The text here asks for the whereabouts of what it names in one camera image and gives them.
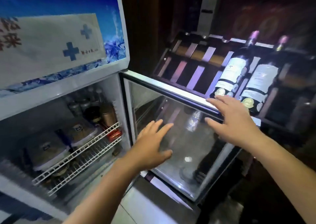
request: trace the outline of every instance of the person's right hand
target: person's right hand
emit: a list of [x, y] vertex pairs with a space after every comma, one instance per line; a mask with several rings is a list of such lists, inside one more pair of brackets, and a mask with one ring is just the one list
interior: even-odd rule
[[255, 125], [248, 109], [238, 100], [229, 96], [216, 95], [206, 99], [224, 116], [224, 123], [206, 117], [205, 122], [225, 141], [247, 149], [265, 135]]

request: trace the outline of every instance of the refrigerator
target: refrigerator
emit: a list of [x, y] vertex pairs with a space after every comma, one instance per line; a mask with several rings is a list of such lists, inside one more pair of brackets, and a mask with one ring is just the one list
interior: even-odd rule
[[[202, 202], [240, 148], [222, 141], [203, 121], [208, 116], [223, 122], [205, 98], [128, 70], [122, 0], [0, 0], [0, 5], [1, 192], [65, 220], [142, 128], [163, 119], [174, 123], [160, 146], [172, 149], [172, 158], [140, 176], [189, 209]], [[70, 108], [80, 103], [84, 111], [77, 98], [86, 101], [91, 93], [113, 107], [111, 125], [86, 120], [85, 112]], [[253, 120], [260, 126], [260, 119]], [[72, 132], [84, 126], [85, 132], [69, 142], [69, 126]], [[41, 151], [63, 143], [63, 151], [39, 161], [40, 155], [31, 153], [35, 142]]]

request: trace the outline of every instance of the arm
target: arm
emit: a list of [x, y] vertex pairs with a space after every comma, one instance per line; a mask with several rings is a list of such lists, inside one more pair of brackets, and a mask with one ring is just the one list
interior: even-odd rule
[[316, 173], [264, 135], [240, 101], [228, 96], [216, 96], [216, 99], [209, 98], [207, 101], [224, 116], [223, 124], [206, 118], [208, 125], [227, 142], [256, 157], [304, 221], [316, 223]]
[[173, 124], [167, 124], [158, 132], [162, 120], [150, 122], [138, 135], [136, 143], [102, 178], [97, 188], [85, 199], [64, 224], [111, 223], [121, 199], [140, 171], [150, 170], [172, 155], [171, 150], [159, 152], [162, 138]]

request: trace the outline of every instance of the plus sign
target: plus sign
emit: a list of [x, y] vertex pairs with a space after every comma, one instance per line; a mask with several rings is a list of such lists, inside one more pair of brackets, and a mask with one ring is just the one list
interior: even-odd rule
[[72, 42], [67, 42], [66, 43], [68, 50], [63, 50], [64, 57], [70, 57], [71, 61], [76, 60], [76, 54], [79, 53], [79, 48], [73, 47]]
[[86, 39], [90, 39], [90, 34], [92, 34], [92, 29], [88, 28], [87, 24], [83, 25], [83, 30], [80, 30], [81, 35], [85, 35]]

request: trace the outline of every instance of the sign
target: sign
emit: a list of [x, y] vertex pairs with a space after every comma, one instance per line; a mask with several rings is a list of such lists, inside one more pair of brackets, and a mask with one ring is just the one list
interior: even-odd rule
[[96, 14], [0, 17], [0, 88], [105, 57]]

